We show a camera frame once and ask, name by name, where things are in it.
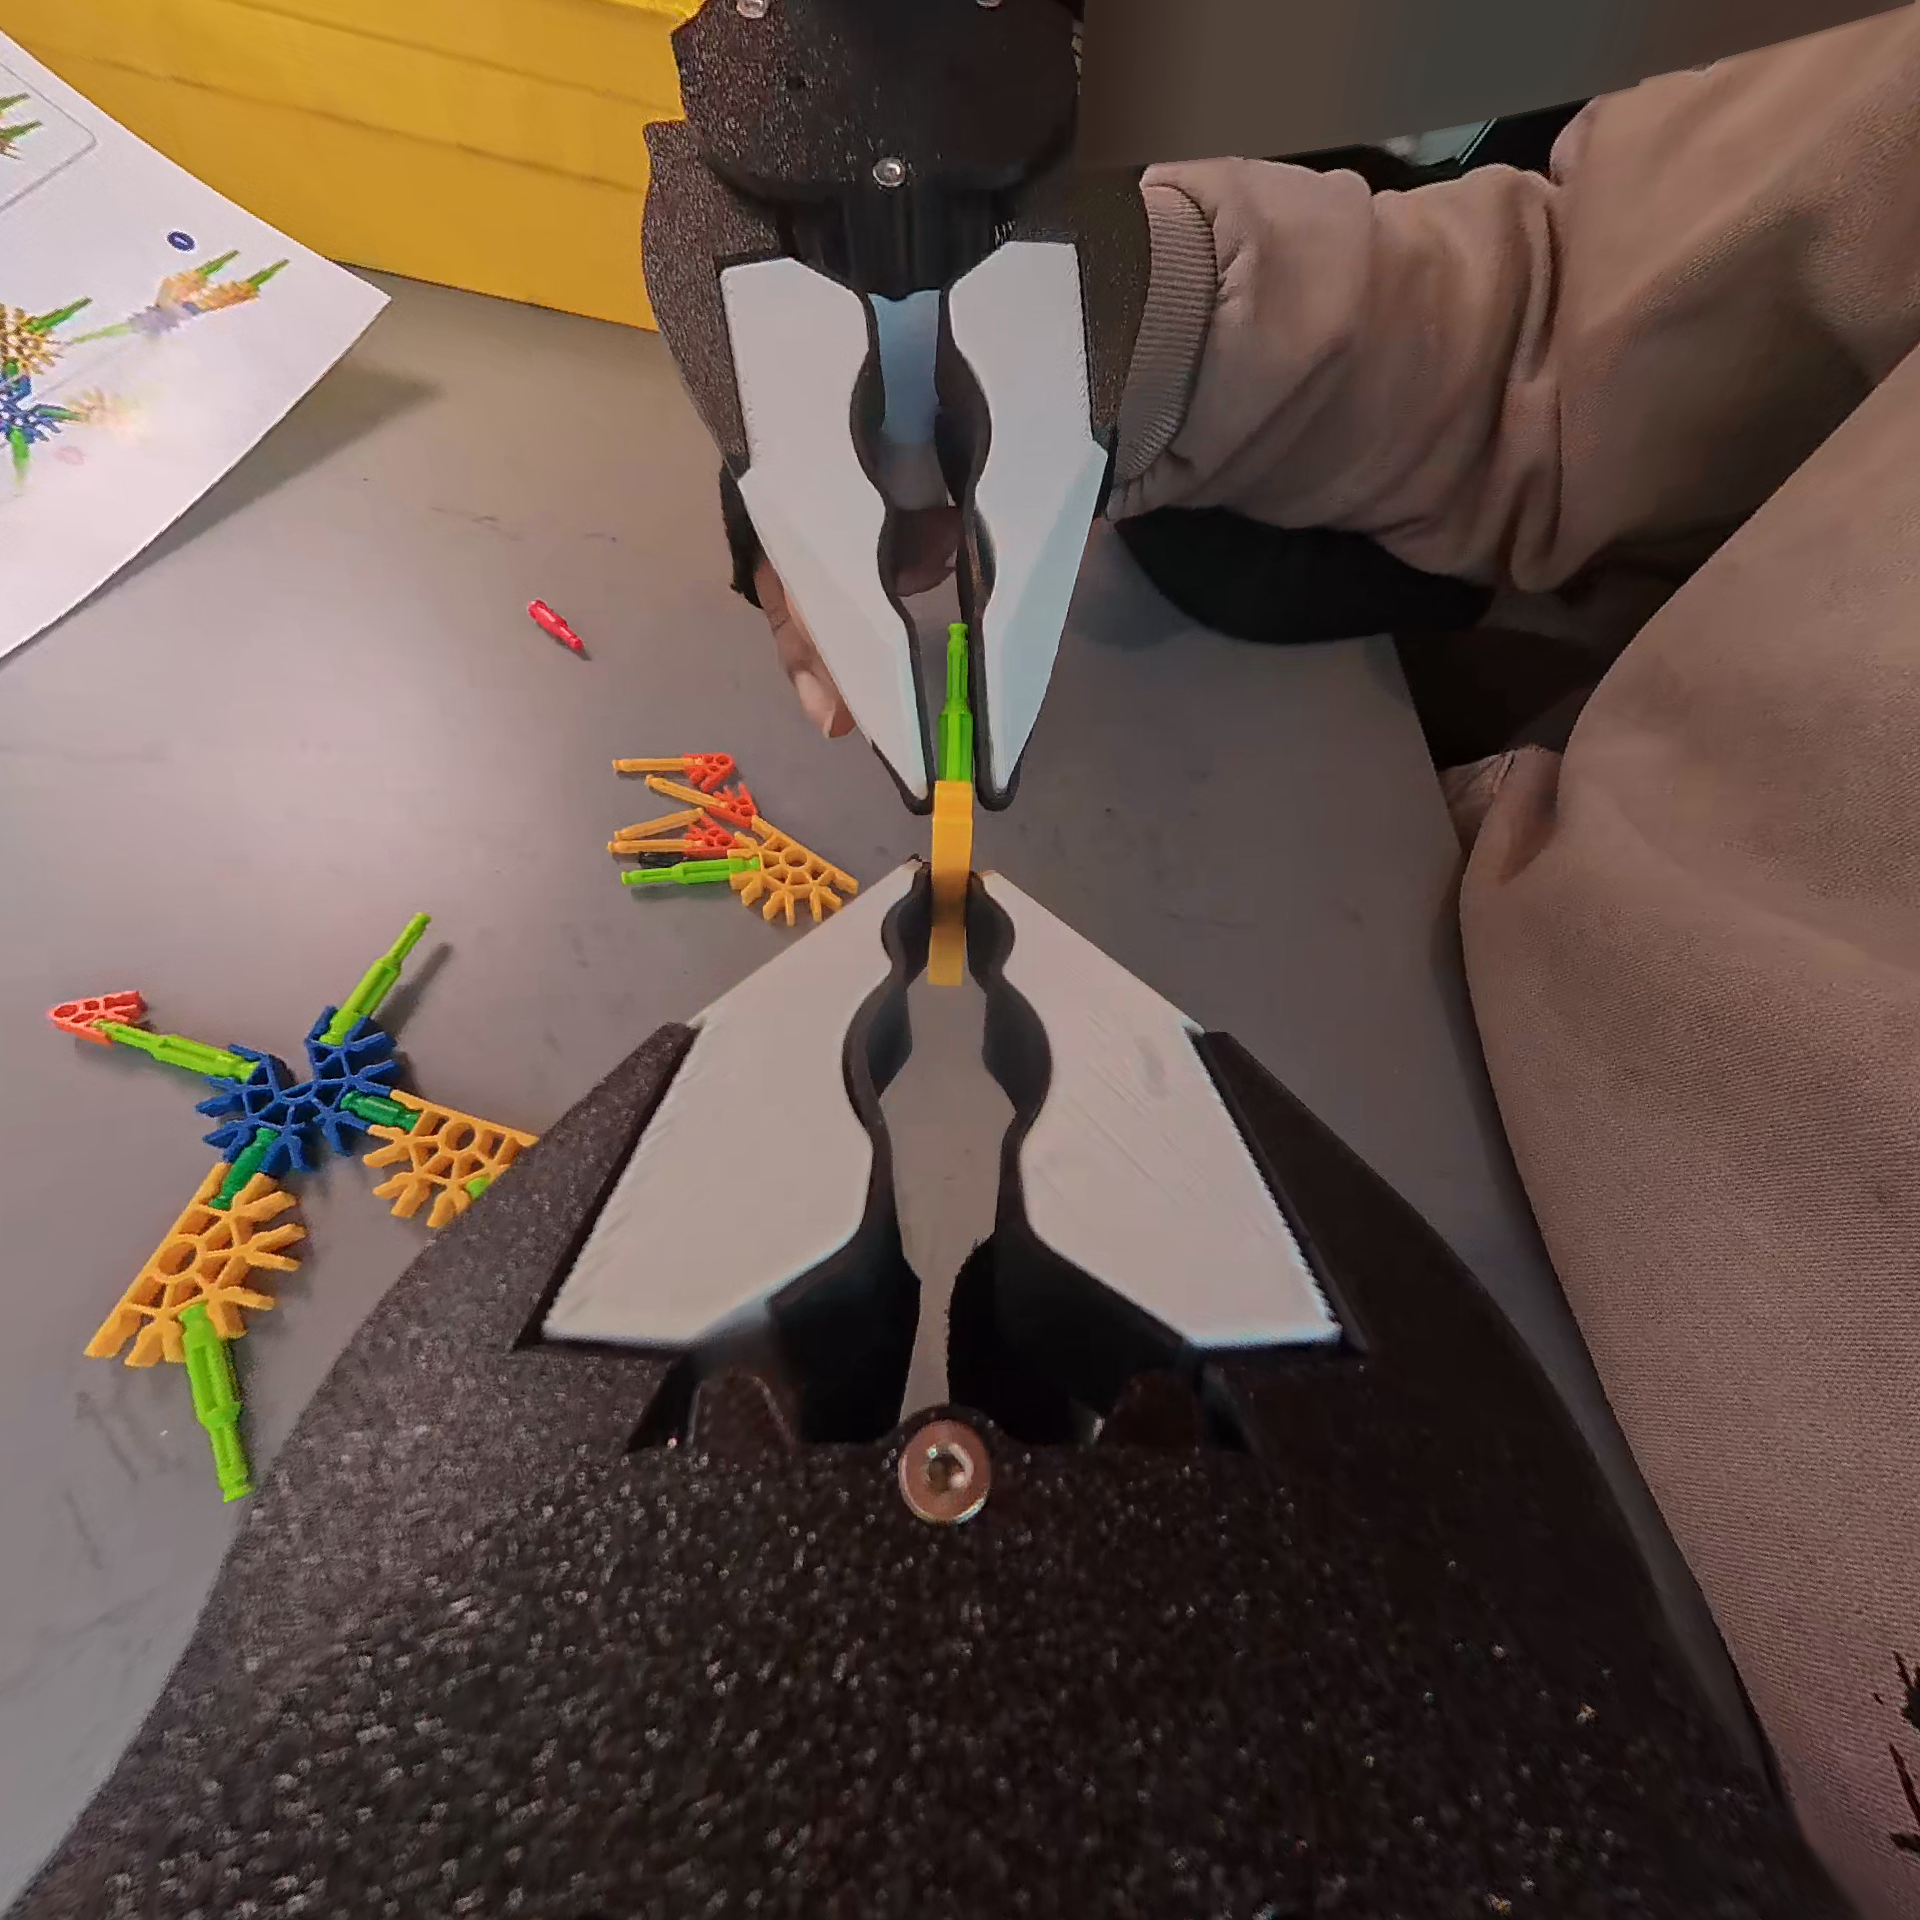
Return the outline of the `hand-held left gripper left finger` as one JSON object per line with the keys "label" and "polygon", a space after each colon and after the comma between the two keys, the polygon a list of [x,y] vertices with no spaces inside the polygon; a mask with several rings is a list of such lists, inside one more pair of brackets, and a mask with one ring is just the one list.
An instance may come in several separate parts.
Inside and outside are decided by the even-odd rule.
{"label": "hand-held left gripper left finger", "polygon": [[909,1049],[921,864],[709,1003],[541,1337],[769,1376],[808,1443],[898,1417],[921,1284],[904,1259],[880,1092]]}

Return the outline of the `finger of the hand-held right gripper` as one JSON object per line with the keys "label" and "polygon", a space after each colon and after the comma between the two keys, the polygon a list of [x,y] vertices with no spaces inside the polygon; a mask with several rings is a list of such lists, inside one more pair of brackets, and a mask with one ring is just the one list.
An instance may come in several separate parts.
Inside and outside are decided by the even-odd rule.
{"label": "finger of the hand-held right gripper", "polygon": [[943,296],[943,431],[961,510],[975,794],[1005,810],[1109,471],[1070,242],[1009,240]]}
{"label": "finger of the hand-held right gripper", "polygon": [[868,462],[878,335],[866,300],[790,257],[720,274],[748,439],[738,489],[785,603],[906,804],[930,807],[917,643],[880,552],[890,507]]}

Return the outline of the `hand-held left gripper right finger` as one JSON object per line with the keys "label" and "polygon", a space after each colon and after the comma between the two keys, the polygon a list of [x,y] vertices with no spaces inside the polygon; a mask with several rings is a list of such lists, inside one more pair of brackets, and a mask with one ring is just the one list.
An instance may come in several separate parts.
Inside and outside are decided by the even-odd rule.
{"label": "hand-held left gripper right finger", "polygon": [[1242,1430],[1249,1356],[1332,1353],[1310,1241],[1201,1027],[1007,879],[974,880],[982,1063],[1012,1105],[954,1283],[954,1396],[999,1430]]}

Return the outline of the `yellow fan connector green rod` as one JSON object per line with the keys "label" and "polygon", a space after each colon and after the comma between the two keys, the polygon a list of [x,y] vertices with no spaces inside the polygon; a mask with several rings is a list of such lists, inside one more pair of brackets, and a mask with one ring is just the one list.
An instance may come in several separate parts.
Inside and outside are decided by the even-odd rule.
{"label": "yellow fan connector green rod", "polygon": [[729,857],[684,860],[673,864],[622,862],[622,884],[632,891],[712,891],[732,894],[766,922],[794,926],[802,914],[824,922],[856,894],[856,880],[806,850],[768,823],[757,823],[738,840]]}
{"label": "yellow fan connector green rod", "polygon": [[968,700],[968,627],[954,619],[946,641],[943,704],[934,736],[934,787],[927,840],[927,966],[936,987],[959,984],[967,962],[967,913],[974,850],[974,714]]}

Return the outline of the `large blue connector fan assembly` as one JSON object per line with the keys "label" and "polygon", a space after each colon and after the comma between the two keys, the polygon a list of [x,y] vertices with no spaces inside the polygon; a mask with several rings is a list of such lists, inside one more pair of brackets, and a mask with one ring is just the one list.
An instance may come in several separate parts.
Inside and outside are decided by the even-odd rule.
{"label": "large blue connector fan assembly", "polygon": [[404,1087],[382,1008],[429,926],[410,918],[351,993],[304,1035],[304,1066],[254,1048],[215,1048],[148,1022],[138,993],[64,999],[47,1022],[73,1040],[122,1048],[205,1083],[218,1158],[136,1268],[87,1356],[129,1370],[182,1368],[221,1500],[254,1495],[233,1346],[271,1313],[271,1281],[296,1272],[296,1182],[319,1153],[382,1172],[375,1199],[440,1233],[527,1153],[537,1136],[453,1108]]}

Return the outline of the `grey desk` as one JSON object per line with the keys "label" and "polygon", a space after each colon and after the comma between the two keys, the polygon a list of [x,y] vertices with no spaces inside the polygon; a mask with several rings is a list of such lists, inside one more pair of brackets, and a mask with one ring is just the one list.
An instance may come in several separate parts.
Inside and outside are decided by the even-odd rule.
{"label": "grey desk", "polygon": [[[658,338],[382,283],[343,364],[4,660],[4,1905],[141,1723],[247,1513],[175,1371],[82,1353],[213,1159],[199,1087],[46,1008],[136,991],[165,1028],[292,1059],[425,911],[389,1003],[417,1087],[541,1131],[783,950],[712,894],[617,882],[606,841],[648,804],[612,756],[732,752],[862,882],[922,846],[732,595],[718,462]],[[1246,1046],[1472,1264],[1738,1718],[1503,1153],[1393,644],[1217,638],[1098,531],[1016,804],[978,846]]]}

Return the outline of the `person's right hand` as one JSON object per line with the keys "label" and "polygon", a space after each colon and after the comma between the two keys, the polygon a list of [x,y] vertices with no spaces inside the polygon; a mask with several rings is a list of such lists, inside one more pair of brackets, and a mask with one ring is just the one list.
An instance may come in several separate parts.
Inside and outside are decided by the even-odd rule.
{"label": "person's right hand", "polygon": [[[952,575],[957,545],[957,507],[943,504],[904,512],[895,521],[895,588],[903,602],[941,588]],[[783,584],[769,562],[758,555],[754,569],[757,607],[764,610],[774,651],[790,688],[799,698],[806,720],[822,736],[848,736],[856,730],[852,712],[840,698],[806,622],[789,607]]]}

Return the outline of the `yellow storage bin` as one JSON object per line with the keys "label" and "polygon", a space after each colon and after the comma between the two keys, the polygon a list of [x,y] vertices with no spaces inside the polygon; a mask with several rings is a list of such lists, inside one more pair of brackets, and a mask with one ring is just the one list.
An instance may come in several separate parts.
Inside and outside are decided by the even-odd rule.
{"label": "yellow storage bin", "polygon": [[692,2],[4,2],[4,34],[343,263],[648,330],[641,130]]}

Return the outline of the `toy instruction sheet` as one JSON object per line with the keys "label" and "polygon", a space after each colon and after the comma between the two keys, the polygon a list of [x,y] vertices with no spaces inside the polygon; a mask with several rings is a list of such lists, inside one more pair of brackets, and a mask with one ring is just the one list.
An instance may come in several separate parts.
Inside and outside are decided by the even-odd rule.
{"label": "toy instruction sheet", "polygon": [[386,298],[4,40],[1,651],[244,459]]}

